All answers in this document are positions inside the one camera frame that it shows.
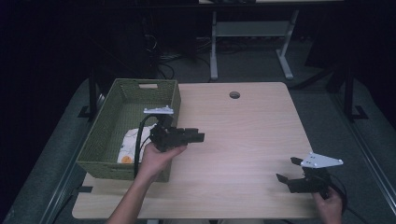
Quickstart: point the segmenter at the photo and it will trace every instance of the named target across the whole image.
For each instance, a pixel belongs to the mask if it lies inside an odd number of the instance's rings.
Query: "hand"
[[[312,193],[320,219],[324,224],[340,224],[343,201],[340,195],[329,187],[329,198],[324,200],[319,193]]]
[[[157,179],[158,174],[166,168],[168,163],[186,148],[185,146],[175,147],[166,152],[160,152],[152,143],[147,144],[136,179],[107,223],[135,223],[151,183]]]
[[[174,147],[165,152],[161,152],[154,144],[147,144],[136,180],[143,179],[149,183],[154,182],[160,172],[166,168],[168,163],[175,156],[186,150],[186,148],[186,146]]]

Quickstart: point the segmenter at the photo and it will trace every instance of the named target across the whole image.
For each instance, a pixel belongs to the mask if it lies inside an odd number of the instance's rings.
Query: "table top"
[[[283,83],[179,84],[178,128],[198,128],[203,143],[173,159],[167,183],[153,183],[139,218],[316,217],[310,194],[290,193],[276,174],[303,178],[290,157],[312,151]],[[232,99],[237,91],[240,98]],[[108,218],[131,181],[87,175],[75,218]]]

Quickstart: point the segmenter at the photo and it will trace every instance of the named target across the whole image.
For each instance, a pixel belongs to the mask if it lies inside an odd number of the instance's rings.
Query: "white table leg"
[[[210,79],[217,80],[218,76],[218,60],[216,58],[216,11],[213,12],[212,21],[212,51],[210,52]]]
[[[286,31],[285,34],[285,43],[283,44],[281,49],[276,50],[276,55],[277,58],[279,59],[280,65],[282,66],[283,73],[285,74],[286,79],[293,79],[293,74],[290,71],[290,67],[288,64],[288,61],[286,60],[286,50],[288,49],[289,42],[291,39],[291,35],[293,34],[294,26],[297,20],[299,10],[293,11],[293,14],[291,16],[288,30]]]

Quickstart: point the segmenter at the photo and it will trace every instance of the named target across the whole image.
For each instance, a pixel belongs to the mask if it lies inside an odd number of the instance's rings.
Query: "basket handle hole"
[[[139,84],[140,89],[158,89],[157,84]]]

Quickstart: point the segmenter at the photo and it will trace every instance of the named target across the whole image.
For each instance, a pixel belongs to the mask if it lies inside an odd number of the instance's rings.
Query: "wicker basket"
[[[180,92],[175,80],[116,79],[99,111],[78,155],[77,163],[95,178],[134,179],[134,165],[117,163],[120,146],[128,130],[138,128],[146,116],[145,108],[174,109],[177,126]],[[157,122],[147,120],[146,125]],[[171,164],[159,175],[158,182],[169,179]]]

